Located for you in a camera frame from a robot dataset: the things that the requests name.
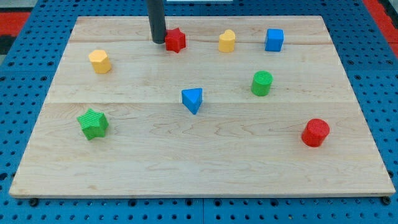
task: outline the blue triangular prism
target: blue triangular prism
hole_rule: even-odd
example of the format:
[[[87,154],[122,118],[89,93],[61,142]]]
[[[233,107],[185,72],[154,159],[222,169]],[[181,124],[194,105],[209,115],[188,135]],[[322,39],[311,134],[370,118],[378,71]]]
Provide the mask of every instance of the blue triangular prism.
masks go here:
[[[182,90],[182,103],[190,110],[193,114],[196,114],[202,102],[202,89],[194,88],[189,90]]]

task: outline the green block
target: green block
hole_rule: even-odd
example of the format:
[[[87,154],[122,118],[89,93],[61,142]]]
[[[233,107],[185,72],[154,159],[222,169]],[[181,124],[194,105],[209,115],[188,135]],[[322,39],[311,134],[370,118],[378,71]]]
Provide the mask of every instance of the green block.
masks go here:
[[[105,137],[105,130],[109,124],[104,113],[95,112],[89,108],[84,115],[77,117],[77,121],[87,140]]]
[[[258,71],[254,74],[251,91],[256,96],[266,96],[269,93],[273,81],[271,73],[267,71]]]

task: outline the blue cube block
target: blue cube block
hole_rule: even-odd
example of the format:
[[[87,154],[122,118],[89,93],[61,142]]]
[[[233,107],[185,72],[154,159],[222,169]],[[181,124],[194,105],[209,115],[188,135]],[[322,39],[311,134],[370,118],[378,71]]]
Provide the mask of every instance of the blue cube block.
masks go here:
[[[191,111],[191,113],[196,114],[201,105],[201,88],[182,90],[182,103]]]
[[[284,43],[284,30],[268,29],[266,35],[266,51],[280,52]]]

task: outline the yellow cylinder block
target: yellow cylinder block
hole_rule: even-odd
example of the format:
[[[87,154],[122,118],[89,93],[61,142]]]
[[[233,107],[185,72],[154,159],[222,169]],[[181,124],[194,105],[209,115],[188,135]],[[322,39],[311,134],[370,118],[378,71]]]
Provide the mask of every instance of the yellow cylinder block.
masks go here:
[[[229,53],[234,51],[235,46],[235,33],[228,29],[224,32],[224,34],[220,35],[218,39],[218,50],[220,52]]]
[[[94,50],[88,55],[88,58],[96,73],[105,74],[112,68],[108,55],[104,50]]]

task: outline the black cylinder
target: black cylinder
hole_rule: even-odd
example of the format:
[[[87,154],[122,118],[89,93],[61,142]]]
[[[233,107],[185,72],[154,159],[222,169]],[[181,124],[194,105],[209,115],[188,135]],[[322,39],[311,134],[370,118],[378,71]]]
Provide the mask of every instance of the black cylinder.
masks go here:
[[[146,0],[146,2],[152,40],[156,44],[163,44],[166,36],[163,0]]]

